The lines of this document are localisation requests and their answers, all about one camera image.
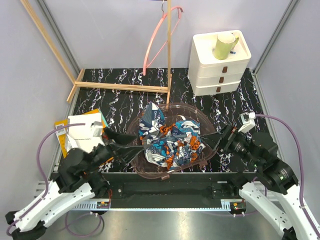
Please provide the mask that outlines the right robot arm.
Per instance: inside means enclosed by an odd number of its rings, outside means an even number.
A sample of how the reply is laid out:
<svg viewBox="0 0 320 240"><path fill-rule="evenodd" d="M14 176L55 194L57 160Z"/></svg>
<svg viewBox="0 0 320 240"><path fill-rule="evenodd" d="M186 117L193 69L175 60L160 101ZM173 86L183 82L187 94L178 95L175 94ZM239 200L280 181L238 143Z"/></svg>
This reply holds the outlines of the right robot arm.
<svg viewBox="0 0 320 240"><path fill-rule="evenodd" d="M202 135L201 139L217 153L232 153L256 168L256 177L272 192L282 208L274 205L255 187L244 173L238 172L228 181L232 198L249 202L273 227L283 240L318 240L320 225L301 195L302 180L277 156L278 145L265 132L256 132L251 140L234 126Z"/></svg>

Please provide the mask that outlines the colourful patterned shorts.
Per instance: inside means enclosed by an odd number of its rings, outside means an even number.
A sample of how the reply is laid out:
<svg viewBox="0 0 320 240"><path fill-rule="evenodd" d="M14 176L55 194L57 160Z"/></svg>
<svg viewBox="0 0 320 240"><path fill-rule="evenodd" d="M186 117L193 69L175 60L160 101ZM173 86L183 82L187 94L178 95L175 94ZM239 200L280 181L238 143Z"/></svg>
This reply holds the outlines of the colourful patterned shorts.
<svg viewBox="0 0 320 240"><path fill-rule="evenodd" d="M205 148L200 127L198 121L184 116L167 125L160 108L153 102L148 104L138 125L146 160L167 170L194 162Z"/></svg>

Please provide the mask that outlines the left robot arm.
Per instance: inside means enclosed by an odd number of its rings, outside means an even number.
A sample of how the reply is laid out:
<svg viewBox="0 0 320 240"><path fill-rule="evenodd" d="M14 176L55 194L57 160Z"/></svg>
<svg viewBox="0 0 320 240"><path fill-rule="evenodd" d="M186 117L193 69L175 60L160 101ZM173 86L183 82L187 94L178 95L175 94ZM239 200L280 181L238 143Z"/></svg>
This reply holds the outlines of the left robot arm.
<svg viewBox="0 0 320 240"><path fill-rule="evenodd" d="M5 215L6 234L14 240L38 240L57 219L78 204L110 195L109 183L100 166L112 161L129 164L144 150L141 145L131 145L136 138L105 127L87 143L72 147L57 175L52 181L44 181L44 191L26 207Z"/></svg>

